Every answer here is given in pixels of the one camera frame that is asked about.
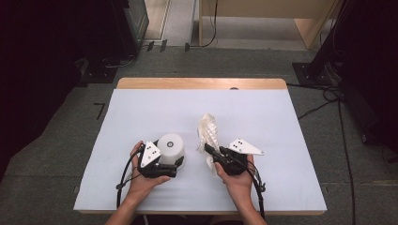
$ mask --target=tissue paper roll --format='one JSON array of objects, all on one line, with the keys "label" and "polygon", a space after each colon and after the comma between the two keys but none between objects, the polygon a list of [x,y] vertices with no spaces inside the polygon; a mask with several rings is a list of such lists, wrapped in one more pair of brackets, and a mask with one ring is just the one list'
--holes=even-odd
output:
[{"label": "tissue paper roll", "polygon": [[158,140],[158,148],[161,150],[161,159],[159,160],[161,164],[175,164],[181,157],[185,158],[184,143],[177,134],[166,134],[161,137]]}]

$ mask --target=gray carpet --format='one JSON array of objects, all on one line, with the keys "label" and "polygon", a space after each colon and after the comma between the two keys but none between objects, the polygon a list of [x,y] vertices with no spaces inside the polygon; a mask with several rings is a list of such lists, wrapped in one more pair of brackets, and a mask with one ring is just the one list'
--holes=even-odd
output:
[{"label": "gray carpet", "polygon": [[[85,165],[106,114],[112,91],[123,77],[282,78],[297,83],[292,62],[311,62],[316,52],[191,49],[142,50],[112,84],[74,88],[44,133],[10,162],[0,186],[0,224],[103,224],[109,215],[72,210]],[[322,92],[289,87],[297,115],[325,102]],[[100,115],[100,105],[106,103]],[[398,164],[383,146],[360,141],[355,118],[342,105],[345,136],[355,183],[358,225],[398,223]],[[352,224],[350,179],[337,103],[300,120],[328,211],[313,217],[268,217],[268,224]]]}]

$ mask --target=person's left hand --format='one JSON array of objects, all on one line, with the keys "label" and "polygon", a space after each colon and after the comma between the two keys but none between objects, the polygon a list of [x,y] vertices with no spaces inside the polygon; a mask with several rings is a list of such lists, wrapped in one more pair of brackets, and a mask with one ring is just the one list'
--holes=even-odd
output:
[{"label": "person's left hand", "polygon": [[[130,156],[135,153],[143,144],[142,141],[139,141],[135,144],[132,149]],[[132,175],[131,177],[136,177],[130,181],[129,192],[126,196],[125,201],[132,201],[136,206],[140,204],[146,196],[150,193],[150,191],[157,185],[161,185],[166,181],[170,180],[168,176],[160,176],[158,178],[145,178],[137,171],[138,166],[138,157],[135,156],[132,161]]]}]

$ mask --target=table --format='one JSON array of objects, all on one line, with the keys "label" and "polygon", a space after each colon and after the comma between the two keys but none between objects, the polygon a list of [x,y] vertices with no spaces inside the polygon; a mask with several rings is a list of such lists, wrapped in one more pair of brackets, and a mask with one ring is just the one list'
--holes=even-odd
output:
[{"label": "table", "polygon": [[[217,17],[293,18],[307,49],[316,37],[339,0],[219,0]],[[199,2],[199,45],[202,46],[203,16],[214,17],[216,0]]]},{"label": "table", "polygon": [[[244,107],[234,110],[236,104]],[[263,193],[267,215],[320,215],[327,210],[285,82],[211,78],[121,79],[74,210],[114,212],[115,185],[131,148],[140,139],[154,141],[173,131],[183,138],[185,165],[176,178],[156,187],[137,213],[237,214],[224,184],[211,175],[205,156],[195,151],[197,123],[204,112],[215,115],[221,145],[243,135],[240,138],[266,149],[266,155],[255,156],[254,163],[267,183],[268,190]],[[252,198],[258,209],[255,190]]]}]

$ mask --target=white table surface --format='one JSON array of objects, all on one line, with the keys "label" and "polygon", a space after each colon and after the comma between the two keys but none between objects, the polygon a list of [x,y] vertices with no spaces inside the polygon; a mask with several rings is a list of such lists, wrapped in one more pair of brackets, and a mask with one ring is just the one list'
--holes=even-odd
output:
[{"label": "white table surface", "polygon": [[[211,113],[219,144],[236,138],[264,150],[255,156],[267,191],[267,215],[319,215],[327,210],[289,93],[284,90],[114,90],[81,183],[74,210],[112,213],[131,148],[167,133],[183,139],[186,161],[176,178],[155,187],[137,209],[146,214],[235,213],[222,180],[212,176],[197,125]],[[123,188],[124,199],[129,185]],[[258,208],[255,189],[254,206]]]}]

